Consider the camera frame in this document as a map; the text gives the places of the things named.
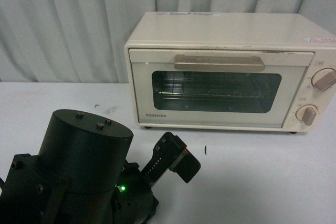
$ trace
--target oven door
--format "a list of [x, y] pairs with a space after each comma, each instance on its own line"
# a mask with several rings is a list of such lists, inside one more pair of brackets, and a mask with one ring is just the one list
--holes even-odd
[[140, 125], [281, 128], [311, 52], [130, 49]]

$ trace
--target white table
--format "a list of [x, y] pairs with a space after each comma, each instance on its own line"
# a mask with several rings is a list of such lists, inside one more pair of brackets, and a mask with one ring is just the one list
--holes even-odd
[[185, 184], [167, 172], [153, 187], [157, 223], [336, 223], [336, 99], [311, 133], [144, 129], [136, 126], [128, 84], [1, 83], [0, 177], [15, 154], [37, 155], [51, 114], [102, 115], [134, 133], [129, 162], [140, 169], [166, 131], [202, 168]]

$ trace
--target curtain fold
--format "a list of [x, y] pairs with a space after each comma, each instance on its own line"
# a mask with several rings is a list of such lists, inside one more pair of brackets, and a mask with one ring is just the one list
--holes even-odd
[[127, 82], [144, 12], [300, 13], [336, 34], [336, 0], [0, 0], [0, 80]]

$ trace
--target control knob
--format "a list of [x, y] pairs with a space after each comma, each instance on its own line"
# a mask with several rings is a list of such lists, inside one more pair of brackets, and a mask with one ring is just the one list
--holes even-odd
[[311, 78], [311, 84], [320, 91], [325, 91], [336, 83], [336, 71], [325, 68], [318, 71]]
[[300, 121], [303, 121], [306, 126], [311, 126], [316, 114], [317, 108], [314, 105], [305, 105], [298, 109], [296, 117]]

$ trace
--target bolt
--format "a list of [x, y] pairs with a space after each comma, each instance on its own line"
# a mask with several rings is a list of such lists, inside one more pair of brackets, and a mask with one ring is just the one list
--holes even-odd
[[13, 161], [10, 167], [13, 170], [20, 169], [22, 167], [22, 162], [21, 161]]
[[103, 124], [103, 123], [97, 123], [97, 128], [100, 129], [100, 130], [103, 130], [104, 126], [105, 126], [105, 124]]
[[111, 125], [111, 124], [112, 124], [112, 120], [110, 120], [110, 119], [106, 119], [106, 120], [105, 120], [105, 124]]
[[43, 193], [43, 186], [42, 185], [37, 185], [36, 186], [36, 191], [37, 191], [38, 194]]
[[82, 119], [83, 116], [84, 116], [84, 113], [82, 113], [82, 112], [77, 112], [77, 114], [76, 114], [76, 117], [79, 118], [79, 119]]

